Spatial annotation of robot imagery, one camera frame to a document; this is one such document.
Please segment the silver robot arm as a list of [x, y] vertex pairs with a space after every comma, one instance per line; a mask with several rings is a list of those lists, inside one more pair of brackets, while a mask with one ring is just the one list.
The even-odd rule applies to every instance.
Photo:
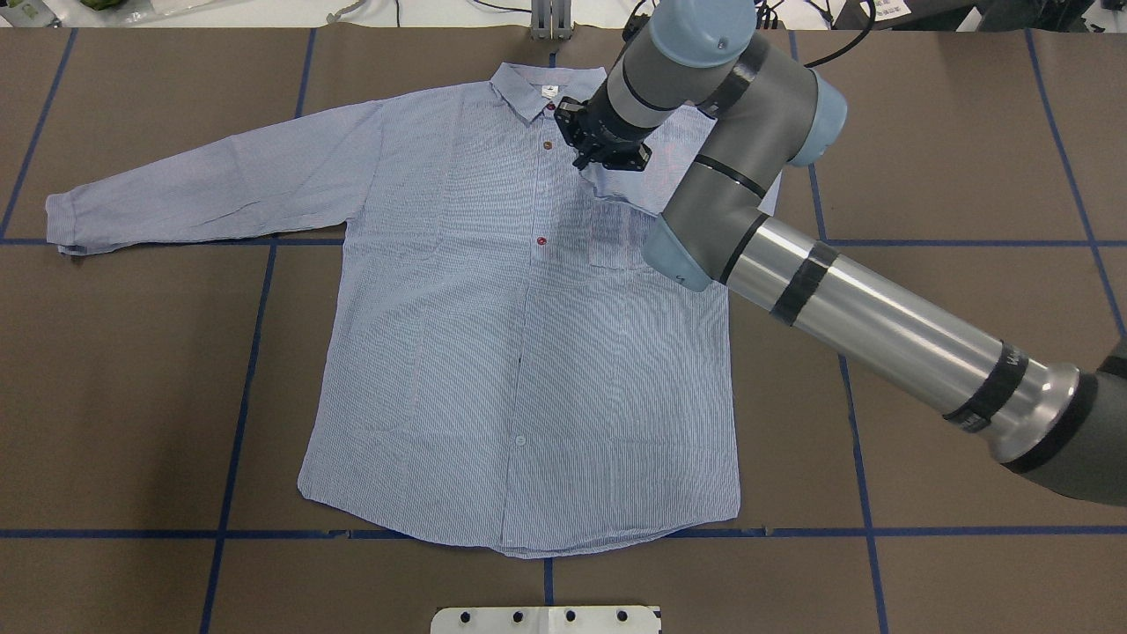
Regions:
[[760, 209], [786, 166], [811, 166], [845, 124], [844, 97], [757, 35], [748, 1], [662, 1], [628, 29], [603, 84], [554, 111], [574, 166], [640, 172], [645, 143], [691, 105], [713, 120], [645, 264], [722, 284], [978, 436], [1011, 473], [1059, 495], [1126, 502], [1124, 343], [1095, 370], [1035, 361]]

